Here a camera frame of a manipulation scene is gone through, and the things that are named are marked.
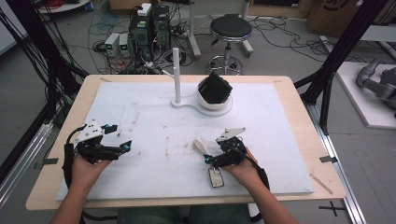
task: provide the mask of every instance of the cardboard box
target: cardboard box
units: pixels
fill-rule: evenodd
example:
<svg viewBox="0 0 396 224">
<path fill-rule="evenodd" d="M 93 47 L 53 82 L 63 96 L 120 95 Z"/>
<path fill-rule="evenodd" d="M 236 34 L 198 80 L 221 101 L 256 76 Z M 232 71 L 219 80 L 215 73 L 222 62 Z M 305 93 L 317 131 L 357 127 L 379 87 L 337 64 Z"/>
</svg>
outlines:
<svg viewBox="0 0 396 224">
<path fill-rule="evenodd" d="M 340 37 L 359 7 L 355 0 L 322 0 L 314 4 L 306 20 L 309 33 Z"/>
<path fill-rule="evenodd" d="M 151 3 L 150 0 L 110 0 L 111 9 L 132 9 L 142 6 L 143 3 Z"/>
<path fill-rule="evenodd" d="M 300 0 L 297 7 L 277 7 L 256 5 L 254 1 L 250 3 L 248 9 L 249 16 L 285 17 L 285 18 L 306 18 L 313 6 L 312 0 Z"/>
</svg>

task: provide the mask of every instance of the table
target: table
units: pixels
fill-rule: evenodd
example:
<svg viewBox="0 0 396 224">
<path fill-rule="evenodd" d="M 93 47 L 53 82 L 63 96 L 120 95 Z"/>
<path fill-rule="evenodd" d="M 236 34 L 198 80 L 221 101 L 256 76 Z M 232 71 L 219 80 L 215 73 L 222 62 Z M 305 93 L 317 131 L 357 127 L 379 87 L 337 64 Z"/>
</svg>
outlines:
<svg viewBox="0 0 396 224">
<path fill-rule="evenodd" d="M 197 83 L 204 76 L 181 76 L 181 82 Z M 243 76 L 224 77 L 232 83 L 273 83 L 281 104 L 284 107 L 291 130 L 301 150 L 306 168 L 314 184 L 315 192 L 306 195 L 276 195 L 280 201 L 342 199 L 345 189 L 331 162 L 322 163 L 319 158 L 327 156 L 315 127 L 309 118 L 298 92 L 288 77 Z M 58 208 L 56 194 L 63 180 L 63 145 L 67 136 L 79 127 L 91 108 L 96 91 L 103 82 L 173 82 L 168 76 L 109 76 L 92 75 L 85 79 L 78 97 L 62 127 L 49 158 L 59 158 L 57 164 L 45 165 L 26 202 L 29 210 L 46 210 Z M 95 200 L 87 201 L 85 206 L 126 207 L 126 206 L 161 206 L 209 203 L 253 203 L 250 196 L 171 198 L 171 199 L 133 199 L 133 200 Z"/>
</svg>

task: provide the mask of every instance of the white box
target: white box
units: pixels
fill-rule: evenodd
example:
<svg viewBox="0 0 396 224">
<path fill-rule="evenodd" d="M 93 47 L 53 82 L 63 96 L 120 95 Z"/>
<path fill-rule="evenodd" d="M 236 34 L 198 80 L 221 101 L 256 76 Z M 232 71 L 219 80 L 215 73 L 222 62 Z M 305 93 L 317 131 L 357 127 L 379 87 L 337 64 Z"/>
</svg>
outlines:
<svg viewBox="0 0 396 224">
<path fill-rule="evenodd" d="M 120 53 L 120 34 L 111 34 L 105 42 L 105 47 L 109 57 L 117 57 Z"/>
<path fill-rule="evenodd" d="M 128 34 L 120 34 L 120 53 L 122 57 L 131 57 L 131 44 Z"/>
<path fill-rule="evenodd" d="M 138 16 L 147 16 L 149 14 L 149 11 L 151 10 L 151 4 L 150 3 L 143 3 L 142 8 L 137 11 Z"/>
</svg>

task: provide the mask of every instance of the round white base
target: round white base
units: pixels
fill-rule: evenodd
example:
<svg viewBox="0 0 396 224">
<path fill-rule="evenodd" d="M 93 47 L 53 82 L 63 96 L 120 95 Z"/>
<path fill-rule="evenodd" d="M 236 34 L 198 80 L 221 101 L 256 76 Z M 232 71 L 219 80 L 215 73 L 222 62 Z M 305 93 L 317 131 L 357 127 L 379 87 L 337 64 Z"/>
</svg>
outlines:
<svg viewBox="0 0 396 224">
<path fill-rule="evenodd" d="M 230 112 L 231 108 L 233 108 L 233 98 L 231 95 L 229 96 L 230 100 L 227 101 L 226 105 L 222 109 L 210 110 L 210 109 L 204 108 L 203 106 L 201 106 L 199 104 L 195 94 L 193 94 L 191 96 L 181 96 L 180 103 L 177 103 L 176 98 L 173 98 L 171 104 L 174 108 L 191 107 L 203 115 L 206 115 L 209 117 L 214 117 L 214 118 L 226 115 L 228 112 Z"/>
</svg>

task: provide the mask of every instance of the white rod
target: white rod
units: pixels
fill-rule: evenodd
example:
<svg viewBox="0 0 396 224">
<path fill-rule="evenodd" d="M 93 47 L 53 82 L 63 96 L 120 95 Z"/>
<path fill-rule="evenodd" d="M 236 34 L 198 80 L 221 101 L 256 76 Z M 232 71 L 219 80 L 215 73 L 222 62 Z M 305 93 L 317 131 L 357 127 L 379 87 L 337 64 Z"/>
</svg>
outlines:
<svg viewBox="0 0 396 224">
<path fill-rule="evenodd" d="M 377 43 L 381 45 L 382 48 L 384 48 L 394 59 L 396 59 L 396 51 L 390 44 L 385 41 L 378 41 Z"/>
<path fill-rule="evenodd" d="M 173 48 L 173 61 L 174 61 L 174 76 L 175 76 L 175 93 L 176 103 L 180 103 L 180 59 L 178 55 L 178 48 Z"/>
<path fill-rule="evenodd" d="M 194 36 L 194 0 L 190 0 L 190 36 Z"/>
<path fill-rule="evenodd" d="M 241 18 L 246 19 L 248 15 L 248 5 L 250 4 L 250 0 L 245 0 L 244 3 L 242 4 L 242 10 L 241 10 Z"/>
<path fill-rule="evenodd" d="M 171 78 L 175 78 L 175 76 L 174 76 L 174 75 L 172 75 L 172 74 L 170 74 L 170 73 L 166 72 L 165 70 L 163 70 L 163 73 L 164 73 L 164 74 L 166 74 L 166 75 L 168 75 L 168 76 L 169 76 L 169 77 L 171 77 Z"/>
</svg>

